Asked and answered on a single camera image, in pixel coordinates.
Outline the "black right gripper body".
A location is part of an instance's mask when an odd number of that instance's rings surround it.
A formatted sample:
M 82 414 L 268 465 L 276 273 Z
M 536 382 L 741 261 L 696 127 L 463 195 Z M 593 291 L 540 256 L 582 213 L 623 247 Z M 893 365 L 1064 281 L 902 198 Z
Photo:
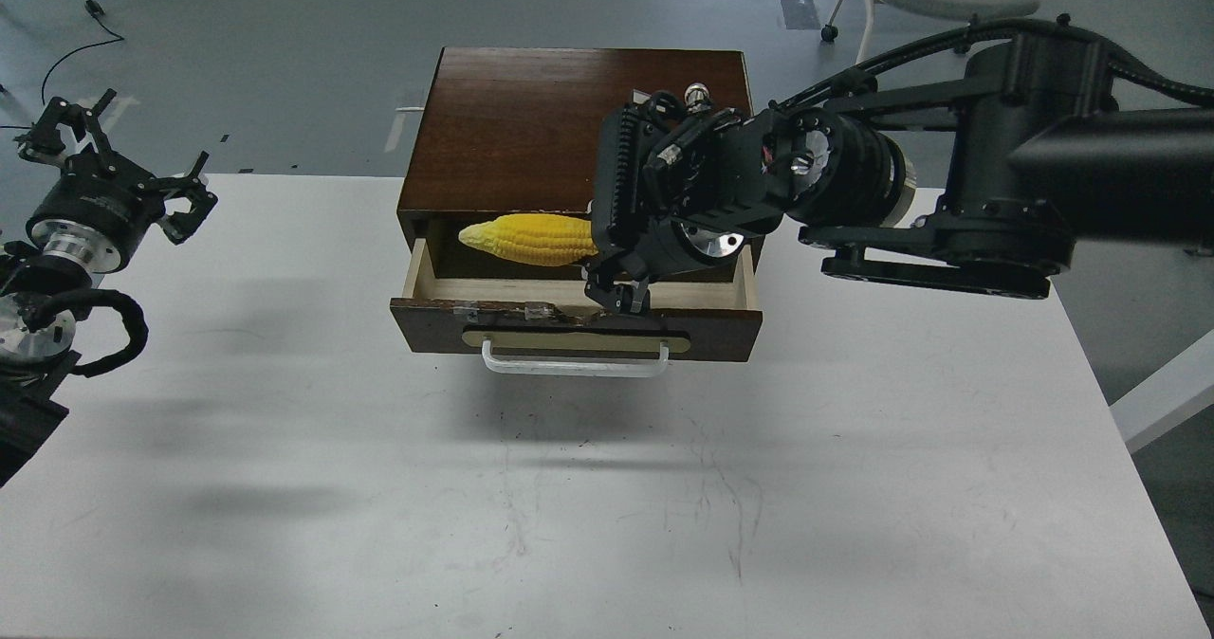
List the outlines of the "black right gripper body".
M 635 103 L 635 276 L 707 270 L 790 217 L 806 224 L 826 191 L 832 125 L 819 115 L 717 108 L 707 87 Z

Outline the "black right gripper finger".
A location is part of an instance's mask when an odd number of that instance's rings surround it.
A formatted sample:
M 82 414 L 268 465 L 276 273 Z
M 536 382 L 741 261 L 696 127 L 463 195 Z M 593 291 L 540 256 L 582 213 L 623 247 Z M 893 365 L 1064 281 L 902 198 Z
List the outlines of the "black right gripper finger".
M 646 316 L 651 311 L 649 262 L 640 247 L 594 242 L 595 254 L 582 262 L 582 292 L 617 315 Z
M 634 106 L 617 108 L 599 129 L 590 215 L 601 259 L 632 250 L 649 227 L 639 185 L 643 138 L 643 120 Z

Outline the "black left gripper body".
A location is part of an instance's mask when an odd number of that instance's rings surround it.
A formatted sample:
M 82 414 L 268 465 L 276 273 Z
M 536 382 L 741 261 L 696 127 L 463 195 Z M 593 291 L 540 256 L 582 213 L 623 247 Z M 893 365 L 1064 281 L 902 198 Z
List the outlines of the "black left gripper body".
M 155 177 L 131 160 L 118 160 L 109 173 L 98 160 L 69 160 L 57 183 L 27 222 L 27 233 L 38 247 L 61 225 L 85 226 L 100 234 L 110 253 L 100 249 L 102 265 L 92 273 L 124 270 L 147 231 L 166 213 L 164 198 L 155 192 L 140 193 L 138 182 Z

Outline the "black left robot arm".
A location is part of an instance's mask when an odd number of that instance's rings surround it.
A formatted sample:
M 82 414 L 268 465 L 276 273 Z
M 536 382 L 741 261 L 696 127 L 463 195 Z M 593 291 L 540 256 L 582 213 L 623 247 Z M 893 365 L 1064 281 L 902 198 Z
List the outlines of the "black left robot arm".
M 51 98 L 15 138 L 22 159 L 55 166 L 58 180 L 27 220 L 25 241 L 2 245 L 2 484 L 66 420 L 53 401 L 66 378 L 104 375 L 146 349 L 142 307 L 100 279 L 126 268 L 153 226 L 174 245 L 191 241 L 219 200 L 203 173 L 208 154 L 189 173 L 157 176 L 114 149 L 100 121 L 113 98 L 114 90 L 91 106 Z M 73 341 L 95 309 L 117 312 L 127 340 L 83 362 Z

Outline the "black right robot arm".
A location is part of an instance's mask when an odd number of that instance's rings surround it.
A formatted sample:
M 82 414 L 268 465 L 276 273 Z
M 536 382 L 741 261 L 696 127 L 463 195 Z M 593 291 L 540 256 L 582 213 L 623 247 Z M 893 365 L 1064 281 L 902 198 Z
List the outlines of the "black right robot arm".
M 584 292 L 643 315 L 790 219 L 836 279 L 1039 301 L 1083 238 L 1212 245 L 1212 103 L 1066 17 L 968 23 L 756 115 L 658 91 L 602 123 Z

